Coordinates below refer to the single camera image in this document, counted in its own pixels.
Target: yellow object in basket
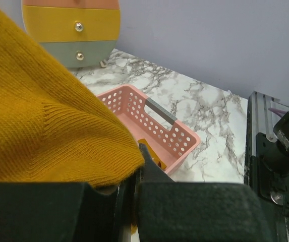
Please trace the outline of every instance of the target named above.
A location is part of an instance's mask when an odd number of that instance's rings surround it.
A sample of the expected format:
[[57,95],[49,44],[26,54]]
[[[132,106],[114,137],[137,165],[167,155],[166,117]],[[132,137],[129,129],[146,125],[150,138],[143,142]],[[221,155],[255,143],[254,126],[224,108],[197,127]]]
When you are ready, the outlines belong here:
[[144,144],[148,147],[149,153],[154,161],[162,170],[166,169],[166,165],[160,160],[160,158],[157,156],[157,154],[152,150],[151,146],[148,144],[148,142],[145,139],[141,139],[138,141],[139,144]]

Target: drawer knob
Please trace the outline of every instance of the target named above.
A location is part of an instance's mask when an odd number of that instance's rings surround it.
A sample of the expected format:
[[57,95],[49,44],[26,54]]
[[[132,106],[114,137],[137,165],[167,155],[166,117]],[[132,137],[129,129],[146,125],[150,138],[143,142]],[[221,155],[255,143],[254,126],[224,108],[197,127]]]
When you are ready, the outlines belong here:
[[84,55],[82,52],[77,52],[76,59],[82,61],[84,59]]
[[82,32],[83,29],[84,29],[84,27],[83,27],[82,23],[77,22],[77,23],[75,24],[75,30],[76,30],[77,32]]

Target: gray wall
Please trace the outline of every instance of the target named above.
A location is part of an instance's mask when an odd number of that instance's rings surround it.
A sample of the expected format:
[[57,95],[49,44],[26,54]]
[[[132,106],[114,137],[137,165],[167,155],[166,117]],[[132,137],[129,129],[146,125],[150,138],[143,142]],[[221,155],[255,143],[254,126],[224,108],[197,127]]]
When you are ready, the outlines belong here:
[[[20,26],[20,0],[0,7]],[[289,104],[288,0],[120,0],[117,48],[248,97]]]

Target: yellow drawer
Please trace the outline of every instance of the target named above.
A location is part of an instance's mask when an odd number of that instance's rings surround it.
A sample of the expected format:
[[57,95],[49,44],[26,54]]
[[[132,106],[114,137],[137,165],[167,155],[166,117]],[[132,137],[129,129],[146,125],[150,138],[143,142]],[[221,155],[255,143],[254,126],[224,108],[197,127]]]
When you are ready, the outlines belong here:
[[[22,6],[29,35],[37,42],[77,42],[117,40],[120,11]],[[75,29],[82,24],[82,31]]]

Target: yellow cloth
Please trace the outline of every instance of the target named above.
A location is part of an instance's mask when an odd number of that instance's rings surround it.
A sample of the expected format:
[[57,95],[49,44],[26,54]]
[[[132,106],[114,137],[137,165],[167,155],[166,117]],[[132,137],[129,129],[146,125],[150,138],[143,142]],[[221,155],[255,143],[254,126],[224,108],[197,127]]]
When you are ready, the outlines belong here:
[[0,11],[0,182],[112,185],[143,162],[113,113]]

